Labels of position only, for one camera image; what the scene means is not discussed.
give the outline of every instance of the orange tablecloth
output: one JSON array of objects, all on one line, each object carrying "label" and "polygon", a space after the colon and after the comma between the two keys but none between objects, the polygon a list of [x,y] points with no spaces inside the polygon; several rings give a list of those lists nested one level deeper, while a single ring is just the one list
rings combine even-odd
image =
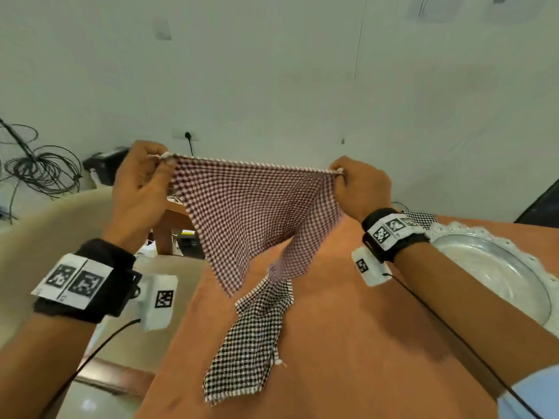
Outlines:
[{"label": "orange tablecloth", "polygon": [[[439,218],[446,223],[449,218]],[[559,230],[460,219],[512,239],[559,275]],[[394,281],[368,288],[351,260],[358,223],[344,218],[310,271],[293,281],[279,354],[262,393],[203,400],[202,380],[236,320],[234,302],[266,274],[281,247],[253,260],[229,299],[206,270],[137,418],[495,418],[496,406]]]}]

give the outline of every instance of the shirt sleeve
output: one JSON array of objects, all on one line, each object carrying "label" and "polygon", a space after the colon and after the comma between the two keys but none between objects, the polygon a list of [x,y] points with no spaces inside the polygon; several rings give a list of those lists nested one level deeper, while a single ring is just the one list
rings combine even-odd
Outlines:
[{"label": "shirt sleeve", "polygon": [[[513,386],[513,390],[528,406],[544,419],[557,417],[559,412],[559,365],[540,370]],[[499,419],[534,419],[508,392],[498,400]]]}]

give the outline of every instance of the red and white checkered cloth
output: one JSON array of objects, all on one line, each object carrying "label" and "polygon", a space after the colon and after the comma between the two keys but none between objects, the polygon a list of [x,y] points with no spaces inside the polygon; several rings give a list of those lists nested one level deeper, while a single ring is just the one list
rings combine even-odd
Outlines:
[{"label": "red and white checkered cloth", "polygon": [[270,265],[271,281],[309,269],[342,217],[331,170],[197,159],[177,154],[173,185],[225,292],[243,286],[250,260],[292,237]]}]

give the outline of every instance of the black and white checkered cloth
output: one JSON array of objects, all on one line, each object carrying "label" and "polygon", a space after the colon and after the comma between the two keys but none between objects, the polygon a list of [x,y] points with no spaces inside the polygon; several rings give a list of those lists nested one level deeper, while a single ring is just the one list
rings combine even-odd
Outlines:
[{"label": "black and white checkered cloth", "polygon": [[277,340],[283,314],[291,304],[291,281],[274,283],[267,276],[235,303],[239,318],[204,378],[207,403],[213,406],[227,397],[264,388],[272,365],[281,363]]},{"label": "black and white checkered cloth", "polygon": [[410,219],[415,220],[425,231],[429,231],[431,225],[437,222],[437,218],[429,213],[410,212],[407,210],[404,210],[403,213],[405,213]]},{"label": "black and white checkered cloth", "polygon": [[253,257],[289,238],[268,275],[280,281],[305,274],[342,217],[333,195],[335,171],[164,156],[178,161],[177,196],[229,296],[243,285]]}]

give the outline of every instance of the hand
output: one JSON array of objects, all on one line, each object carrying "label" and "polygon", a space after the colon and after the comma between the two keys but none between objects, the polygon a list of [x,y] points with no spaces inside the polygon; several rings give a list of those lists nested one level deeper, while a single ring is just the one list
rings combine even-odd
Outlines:
[{"label": "hand", "polygon": [[157,142],[136,141],[118,171],[112,189],[113,215],[103,239],[134,254],[145,243],[167,205],[167,186],[177,165],[159,161],[167,152]]},{"label": "hand", "polygon": [[384,171],[346,156],[330,168],[343,168],[344,174],[334,182],[334,197],[344,213],[359,223],[373,211],[391,206],[392,182]]}]

